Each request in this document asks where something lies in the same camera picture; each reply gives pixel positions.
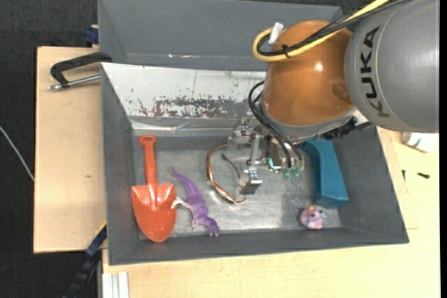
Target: black cable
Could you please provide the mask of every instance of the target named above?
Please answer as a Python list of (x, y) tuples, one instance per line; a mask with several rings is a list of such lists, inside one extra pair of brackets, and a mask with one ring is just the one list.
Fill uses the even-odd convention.
[(264, 52), (261, 51), (261, 46), (267, 41), (268, 36), (266, 35), (264, 36), (262, 39), (260, 39), (260, 41), (258, 42), (257, 45), (257, 50), (260, 54), (264, 55), (264, 56), (276, 56), (279, 54), (287, 54), (287, 52), (293, 51), (293, 50), (297, 50), (300, 49), (303, 46), (306, 46), (310, 43), (313, 43), (315, 40), (318, 40), (319, 38), (322, 38), (324, 36), (327, 36), (333, 32), (336, 32), (340, 29), (343, 29), (347, 26), (353, 25), (356, 22), (365, 19), (366, 17), (375, 15), (381, 11), (387, 10), (393, 6), (396, 6), (398, 4), (407, 2), (410, 0), (394, 0), (394, 1), (390, 1), (388, 3), (383, 4), (382, 6), (379, 6), (378, 8), (372, 9), (362, 15), (359, 15), (353, 19), (350, 20), (346, 20), (345, 19), (349, 18), (350, 16), (352, 16), (352, 14), (356, 13), (358, 11), (358, 9), (355, 9), (351, 12), (349, 12), (348, 14), (345, 14), (339, 18), (337, 18), (336, 20), (332, 21), (331, 23), (327, 24), (326, 26), (324, 26), (323, 28), (319, 29), (318, 31), (316, 31), (315, 33), (313, 33), (311, 36), (307, 37), (306, 39), (304, 39), (303, 41), (294, 44), (292, 46), (288, 46), (288, 47), (283, 47), (282, 50), (279, 51), (271, 51), (271, 52)]
[(249, 102), (249, 107), (251, 112), (253, 113), (253, 115), (255, 116), (255, 118), (264, 125), (264, 127), (266, 127), (267, 129), (269, 129), (273, 135), (276, 137), (276, 139), (278, 140), (279, 145), (281, 145), (281, 148), (284, 150), (284, 153), (286, 154), (286, 158), (287, 158), (287, 166), (288, 167), (292, 167), (292, 158), (290, 156), (290, 154), (287, 151), (286, 145), (277, 137), (276, 133), (274, 132), (274, 129), (271, 126), (270, 121), (265, 118), (265, 116), (261, 113), (261, 111), (259, 110), (259, 108), (257, 108), (255, 106), (255, 102), (257, 102), (257, 100), (259, 100), (259, 98), (261, 97), (262, 92), (259, 93), (259, 95), (257, 95), (257, 97), (255, 98), (255, 100), (252, 100), (251, 97), (253, 96), (253, 92), (262, 84), (264, 84), (264, 81), (258, 82), (257, 84), (255, 84), (248, 95), (248, 102)]
[(264, 84), (264, 81), (261, 81), (257, 84), (255, 84), (248, 95), (248, 103), (249, 103), (249, 107), (251, 112), (253, 113), (253, 115), (255, 116), (255, 118), (257, 120), (259, 120), (261, 122), (261, 124), (264, 125), (264, 127), (266, 127), (267, 129), (269, 129), (272, 133), (273, 136), (277, 139), (279, 145), (281, 146), (281, 148), (284, 150), (284, 153), (286, 155), (287, 158), (287, 164), (288, 167), (292, 167), (292, 159), (291, 156), (288, 152), (288, 149), (286, 147), (286, 144), (288, 144), (291, 149), (295, 152), (296, 156), (298, 157), (299, 161), (302, 161), (302, 155), (300, 153), (300, 151), (298, 150), (298, 148), (286, 137), (286, 135), (284, 133), (282, 133), (282, 131), (277, 128), (261, 111), (260, 108), (256, 107), (255, 103), (259, 100), (259, 98), (262, 95), (262, 92), (259, 93), (259, 95), (257, 95), (257, 97), (255, 98), (255, 100), (252, 100), (251, 97), (253, 96), (253, 92), (262, 84)]

